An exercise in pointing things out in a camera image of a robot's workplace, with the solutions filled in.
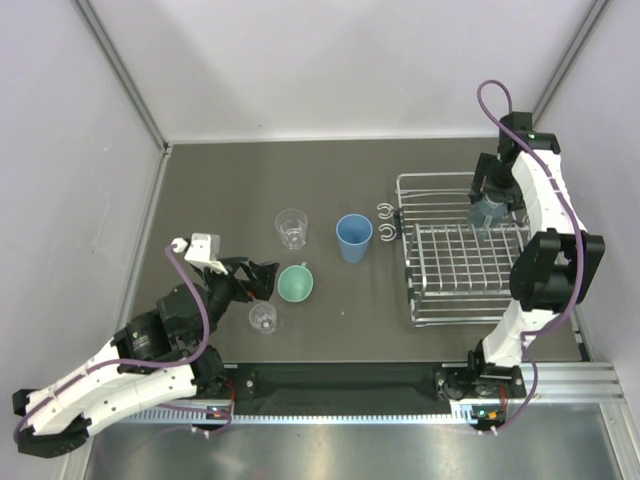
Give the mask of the green ceramic mug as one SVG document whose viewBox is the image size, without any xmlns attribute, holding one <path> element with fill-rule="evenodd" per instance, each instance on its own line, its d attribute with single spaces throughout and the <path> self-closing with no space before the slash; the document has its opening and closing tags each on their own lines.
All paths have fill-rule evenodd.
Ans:
<svg viewBox="0 0 640 480">
<path fill-rule="evenodd" d="M 280 297 L 290 303 L 303 302 L 309 297 L 313 288 L 314 277 L 306 262 L 285 268 L 277 282 Z"/>
</svg>

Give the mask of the blue plastic cup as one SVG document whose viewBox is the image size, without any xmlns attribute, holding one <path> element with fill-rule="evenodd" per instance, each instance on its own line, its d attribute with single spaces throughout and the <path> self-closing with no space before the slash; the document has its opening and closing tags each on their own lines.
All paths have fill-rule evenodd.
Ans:
<svg viewBox="0 0 640 480">
<path fill-rule="evenodd" d="M 364 215 L 347 214 L 337 222 L 336 235 L 343 260 L 356 264 L 367 253 L 373 236 L 373 225 Z"/>
</svg>

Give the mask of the grey blue ceramic mug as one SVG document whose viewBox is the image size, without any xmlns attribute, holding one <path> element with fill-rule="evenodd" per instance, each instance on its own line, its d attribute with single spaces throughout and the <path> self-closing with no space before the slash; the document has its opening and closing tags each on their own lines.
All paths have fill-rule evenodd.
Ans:
<svg viewBox="0 0 640 480">
<path fill-rule="evenodd" d="M 478 232 L 487 235 L 498 227 L 508 215 L 508 207 L 503 202 L 495 202 L 484 196 L 469 210 L 468 223 Z"/>
</svg>

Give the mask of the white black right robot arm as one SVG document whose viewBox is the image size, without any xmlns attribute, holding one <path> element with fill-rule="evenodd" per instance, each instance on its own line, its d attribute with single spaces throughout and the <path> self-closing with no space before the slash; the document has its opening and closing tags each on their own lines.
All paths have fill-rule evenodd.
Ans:
<svg viewBox="0 0 640 480">
<path fill-rule="evenodd" d="M 575 213 L 555 135 L 538 133 L 528 112 L 510 112 L 496 154 L 480 155 L 470 185 L 468 221 L 479 233 L 524 214 L 529 238 L 509 273 L 511 301 L 495 329 L 470 353 L 469 389 L 490 396 L 515 380 L 526 348 L 581 303 L 605 253 Z"/>
</svg>

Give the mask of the small clear plastic cup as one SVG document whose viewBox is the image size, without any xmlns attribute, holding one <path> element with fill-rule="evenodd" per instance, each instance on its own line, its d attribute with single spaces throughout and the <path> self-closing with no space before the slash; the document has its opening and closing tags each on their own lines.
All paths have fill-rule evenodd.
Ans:
<svg viewBox="0 0 640 480">
<path fill-rule="evenodd" d="M 277 311 L 269 303 L 261 302 L 252 307 L 248 319 L 250 325 L 262 334 L 272 334 L 277 329 Z"/>
</svg>

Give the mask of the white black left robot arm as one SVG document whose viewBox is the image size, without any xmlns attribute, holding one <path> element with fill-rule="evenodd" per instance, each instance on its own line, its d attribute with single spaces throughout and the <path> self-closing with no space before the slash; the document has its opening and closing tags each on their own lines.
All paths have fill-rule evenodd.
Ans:
<svg viewBox="0 0 640 480">
<path fill-rule="evenodd" d="M 233 302 L 271 298 L 279 265 L 227 258 L 224 272 L 197 271 L 131 319 L 86 363 L 48 387 L 12 396 L 20 421 L 20 453 L 55 458 L 81 447 L 106 427 L 182 399 L 214 398 L 231 383 L 209 337 Z"/>
</svg>

